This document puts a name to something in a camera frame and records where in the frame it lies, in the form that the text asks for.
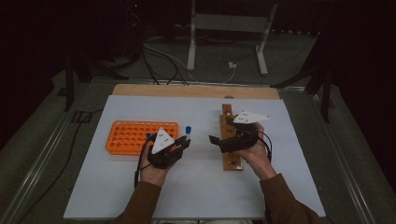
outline hand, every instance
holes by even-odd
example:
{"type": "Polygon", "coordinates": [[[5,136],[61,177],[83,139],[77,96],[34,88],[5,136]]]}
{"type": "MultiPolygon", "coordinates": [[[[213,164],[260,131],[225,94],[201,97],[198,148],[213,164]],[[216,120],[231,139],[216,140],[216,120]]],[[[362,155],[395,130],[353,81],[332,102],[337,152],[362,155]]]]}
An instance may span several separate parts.
{"type": "Polygon", "coordinates": [[[140,180],[162,187],[163,183],[165,182],[166,175],[173,165],[168,167],[166,170],[155,168],[153,165],[149,165],[148,154],[149,147],[146,147],[145,152],[143,153],[142,164],[140,168],[147,165],[148,167],[140,171],[140,180]]]}
{"type": "MultiPolygon", "coordinates": [[[[260,123],[255,123],[255,125],[259,130],[259,137],[263,139],[264,128],[260,123]]],[[[246,160],[260,180],[266,180],[276,175],[276,171],[268,159],[265,145],[261,141],[257,141],[251,148],[238,150],[233,153],[246,160]]]]}

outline white metal frame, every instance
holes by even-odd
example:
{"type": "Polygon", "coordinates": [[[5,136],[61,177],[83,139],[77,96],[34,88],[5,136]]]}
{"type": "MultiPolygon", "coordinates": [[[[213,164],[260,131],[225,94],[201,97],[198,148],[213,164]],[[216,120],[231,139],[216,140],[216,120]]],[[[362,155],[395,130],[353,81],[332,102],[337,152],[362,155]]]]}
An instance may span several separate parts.
{"type": "Polygon", "coordinates": [[[262,42],[256,45],[257,61],[260,67],[260,73],[265,76],[268,74],[262,51],[268,34],[271,30],[272,21],[275,15],[277,5],[271,7],[268,17],[247,17],[247,16],[229,16],[195,13],[195,0],[191,0],[191,39],[189,49],[189,59],[187,61],[187,69],[194,70],[195,66],[195,29],[210,30],[230,30],[262,33],[262,42]]]}

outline person's left hand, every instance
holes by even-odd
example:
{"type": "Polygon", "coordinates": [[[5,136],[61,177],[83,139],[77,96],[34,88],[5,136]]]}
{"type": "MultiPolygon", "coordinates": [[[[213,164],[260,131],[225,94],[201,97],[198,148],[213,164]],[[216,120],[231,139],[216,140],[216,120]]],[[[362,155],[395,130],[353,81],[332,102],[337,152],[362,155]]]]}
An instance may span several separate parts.
{"type": "MultiPolygon", "coordinates": [[[[140,168],[149,165],[148,154],[149,146],[146,147],[145,152],[143,153],[142,164],[140,168]]],[[[163,170],[150,165],[140,171],[140,180],[162,187],[163,183],[165,182],[166,175],[173,166],[174,164],[168,167],[166,170],[163,170]]]]}

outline test tube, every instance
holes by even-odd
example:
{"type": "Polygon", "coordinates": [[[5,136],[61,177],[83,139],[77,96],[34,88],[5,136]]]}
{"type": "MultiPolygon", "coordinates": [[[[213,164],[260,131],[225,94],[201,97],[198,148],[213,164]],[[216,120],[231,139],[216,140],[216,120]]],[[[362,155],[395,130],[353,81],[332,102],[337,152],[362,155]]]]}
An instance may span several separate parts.
{"type": "Polygon", "coordinates": [[[186,127],[186,140],[189,140],[190,139],[190,133],[191,133],[191,127],[190,126],[187,126],[186,127]]]}

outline white triangular marker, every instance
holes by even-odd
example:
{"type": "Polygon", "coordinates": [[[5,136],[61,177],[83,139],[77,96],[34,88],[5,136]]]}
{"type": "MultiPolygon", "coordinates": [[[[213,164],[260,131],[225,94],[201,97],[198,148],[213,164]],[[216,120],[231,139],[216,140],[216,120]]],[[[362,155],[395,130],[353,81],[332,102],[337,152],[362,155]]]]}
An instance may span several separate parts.
{"type": "Polygon", "coordinates": [[[270,119],[270,118],[271,117],[268,115],[255,114],[255,113],[244,111],[244,112],[240,113],[238,116],[236,116],[236,118],[233,120],[233,122],[249,124],[249,123],[259,122],[259,121],[270,119]]]}
{"type": "Polygon", "coordinates": [[[163,128],[160,128],[155,139],[154,146],[152,147],[152,154],[162,151],[164,148],[174,144],[175,140],[163,128]]]}

